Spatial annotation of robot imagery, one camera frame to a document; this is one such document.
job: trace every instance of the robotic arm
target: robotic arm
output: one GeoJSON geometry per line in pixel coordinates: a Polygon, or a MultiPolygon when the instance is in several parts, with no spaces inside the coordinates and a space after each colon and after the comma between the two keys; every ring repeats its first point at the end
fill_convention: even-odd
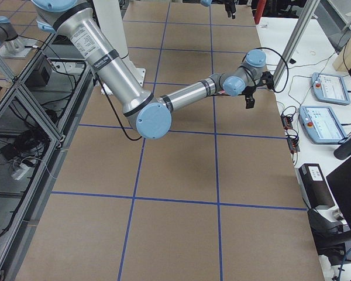
{"type": "Polygon", "coordinates": [[[16,54],[25,49],[17,31],[8,18],[0,16],[0,45],[4,43],[10,54],[16,54]]]}
{"type": "Polygon", "coordinates": [[[204,7],[209,7],[211,6],[212,2],[218,3],[218,4],[224,4],[225,6],[225,11],[228,13],[228,18],[235,19],[235,13],[236,13],[236,8],[235,4],[236,0],[200,0],[200,4],[203,5],[204,7]]]}
{"type": "Polygon", "coordinates": [[[143,89],[118,52],[92,19],[92,8],[85,0],[32,0],[43,30],[67,36],[92,69],[105,81],[122,104],[122,111],[133,129],[143,137],[164,136],[171,125],[171,112],[225,90],[231,96],[243,94],[253,107],[252,93],[261,81],[266,56],[260,50],[248,52],[244,62],[232,73],[213,74],[159,99],[143,89]]]}

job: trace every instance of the grid floor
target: grid floor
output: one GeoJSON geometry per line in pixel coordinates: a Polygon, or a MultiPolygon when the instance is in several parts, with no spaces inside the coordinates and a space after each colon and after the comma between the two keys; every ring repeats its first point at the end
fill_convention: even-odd
{"type": "MultiPolygon", "coordinates": [[[[260,46],[245,6],[233,21],[221,5],[131,2],[124,27],[155,96],[260,46]]],[[[132,143],[95,88],[17,280],[323,280],[276,99],[254,96],[251,110],[192,104],[132,143]]]]}

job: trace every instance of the label sticker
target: label sticker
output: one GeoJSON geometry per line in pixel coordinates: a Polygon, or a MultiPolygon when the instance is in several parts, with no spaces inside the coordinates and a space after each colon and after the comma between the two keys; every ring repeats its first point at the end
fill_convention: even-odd
{"type": "Polygon", "coordinates": [[[314,181],[322,181],[321,172],[317,166],[309,166],[308,168],[314,181]]]}
{"type": "Polygon", "coordinates": [[[99,50],[100,46],[96,40],[87,32],[86,28],[81,28],[70,38],[70,41],[87,59],[92,52],[99,50]]]}

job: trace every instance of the white table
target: white table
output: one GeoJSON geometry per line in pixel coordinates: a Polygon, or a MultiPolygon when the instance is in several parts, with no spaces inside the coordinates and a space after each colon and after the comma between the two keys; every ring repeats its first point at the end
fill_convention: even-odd
{"type": "MultiPolygon", "coordinates": [[[[260,23],[256,26],[257,32],[259,34],[260,42],[263,47],[270,47],[279,53],[283,53],[284,48],[290,38],[290,34],[293,31],[293,28],[296,24],[296,19],[283,19],[283,18],[261,18],[260,23]]],[[[278,55],[271,51],[265,50],[267,54],[267,64],[269,70],[274,70],[279,61],[278,55]]],[[[328,38],[322,31],[317,20],[312,19],[303,34],[299,45],[296,48],[295,53],[292,58],[296,61],[294,64],[289,64],[290,77],[287,83],[285,90],[282,93],[276,94],[278,102],[282,102],[285,107],[293,105],[299,108],[293,99],[288,96],[290,90],[290,84],[292,77],[295,75],[299,76],[312,76],[314,72],[328,73],[328,74],[339,74],[347,75],[347,73],[341,73],[334,70],[332,63],[337,58],[337,54],[334,53],[334,49],[329,43],[328,38]],[[315,64],[315,66],[304,66],[304,67],[294,67],[294,66],[303,66],[305,64],[315,64]]],[[[285,83],[286,72],[282,76],[278,86],[277,91],[283,88],[285,83]]],[[[345,83],[347,89],[351,91],[351,78],[346,76],[345,83]]],[[[341,123],[351,123],[351,104],[344,105],[335,105],[335,104],[326,104],[324,102],[319,102],[315,99],[312,90],[308,91],[311,86],[310,78],[294,77],[292,82],[290,94],[298,100],[300,103],[304,100],[302,105],[328,105],[331,106],[341,123]]],[[[282,112],[283,106],[278,103],[278,110],[282,112]]],[[[294,109],[291,108],[286,113],[293,113],[294,109]]],[[[298,114],[294,116],[293,125],[297,129],[300,137],[300,152],[298,153],[298,161],[295,165],[295,168],[299,168],[304,163],[318,163],[322,169],[324,176],[328,175],[336,167],[338,167],[343,161],[338,160],[333,155],[333,151],[338,147],[338,145],[315,145],[311,140],[306,136],[305,132],[301,128],[301,124],[298,121],[298,114]]],[[[351,132],[351,126],[344,127],[346,134],[351,132]]],[[[337,207],[331,208],[329,210],[319,211],[327,219],[335,221],[332,216],[332,211],[337,207]]],[[[341,280],[351,280],[351,264],[343,266],[345,271],[342,273],[341,280]]],[[[327,268],[323,267],[324,274],[327,271],[327,268]]]]}

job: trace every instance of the black electrical box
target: black electrical box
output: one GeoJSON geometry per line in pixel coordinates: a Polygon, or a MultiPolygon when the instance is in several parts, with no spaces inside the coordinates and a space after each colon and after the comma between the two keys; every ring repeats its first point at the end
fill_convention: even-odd
{"type": "Polygon", "coordinates": [[[319,164],[303,164],[299,174],[311,208],[327,210],[335,206],[319,164]]]}
{"type": "Polygon", "coordinates": [[[28,87],[46,86],[52,73],[52,66],[45,56],[42,56],[34,70],[26,80],[25,85],[28,87]]]}

